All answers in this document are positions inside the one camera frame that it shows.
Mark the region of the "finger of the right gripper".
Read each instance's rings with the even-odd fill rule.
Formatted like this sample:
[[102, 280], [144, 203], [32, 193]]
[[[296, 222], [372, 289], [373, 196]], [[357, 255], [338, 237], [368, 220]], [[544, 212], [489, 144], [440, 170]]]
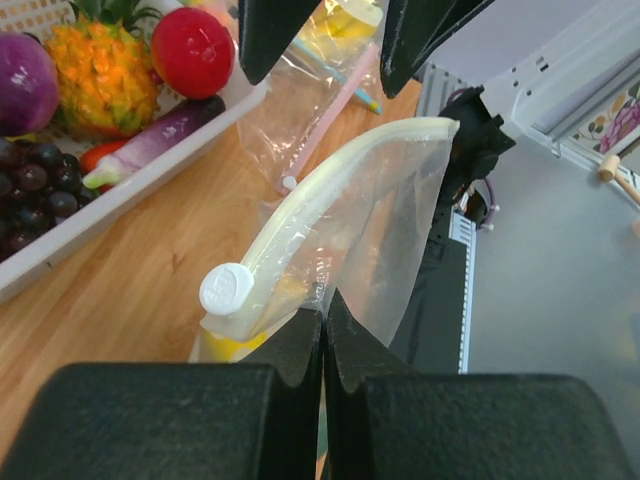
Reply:
[[273, 69], [319, 0], [238, 1], [239, 62], [251, 84]]
[[446, 40], [492, 0], [391, 0], [380, 53], [380, 79], [394, 98]]

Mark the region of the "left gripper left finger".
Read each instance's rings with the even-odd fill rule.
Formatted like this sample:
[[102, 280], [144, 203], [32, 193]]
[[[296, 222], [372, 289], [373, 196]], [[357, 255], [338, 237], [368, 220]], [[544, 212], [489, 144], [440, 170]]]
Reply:
[[237, 363], [75, 363], [39, 389], [5, 479], [311, 479], [321, 315]]

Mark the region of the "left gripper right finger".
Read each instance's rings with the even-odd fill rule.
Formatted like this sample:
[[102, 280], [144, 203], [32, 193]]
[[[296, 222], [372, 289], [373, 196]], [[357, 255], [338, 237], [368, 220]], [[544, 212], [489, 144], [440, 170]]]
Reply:
[[547, 374], [420, 373], [351, 314], [323, 323], [333, 479], [632, 479], [599, 397]]

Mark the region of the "polka dot zip bag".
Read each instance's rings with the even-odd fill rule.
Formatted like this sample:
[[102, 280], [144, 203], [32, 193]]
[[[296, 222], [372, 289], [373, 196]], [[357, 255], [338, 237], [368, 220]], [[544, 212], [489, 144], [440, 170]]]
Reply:
[[364, 145], [358, 137], [278, 203], [241, 260], [204, 277], [199, 329], [250, 341], [277, 322], [278, 314], [265, 312], [279, 282], [291, 279], [307, 286], [297, 312], [327, 315], [340, 295], [361, 325], [391, 343], [417, 278], [453, 140], [392, 135]]

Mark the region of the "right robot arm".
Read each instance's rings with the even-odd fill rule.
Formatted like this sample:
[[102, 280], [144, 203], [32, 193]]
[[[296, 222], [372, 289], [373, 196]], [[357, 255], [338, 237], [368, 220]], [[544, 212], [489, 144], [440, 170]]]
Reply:
[[[309, 19], [314, 1], [242, 1], [239, 62], [262, 81]], [[441, 45], [490, 7], [488, 1], [391, 1], [380, 53], [385, 95], [393, 99]], [[639, 4], [601, 1], [546, 44], [481, 87], [469, 88], [442, 116], [399, 120], [364, 133], [358, 144], [449, 136], [458, 150], [481, 151], [494, 137], [513, 143], [555, 102], [628, 57], [639, 41]]]

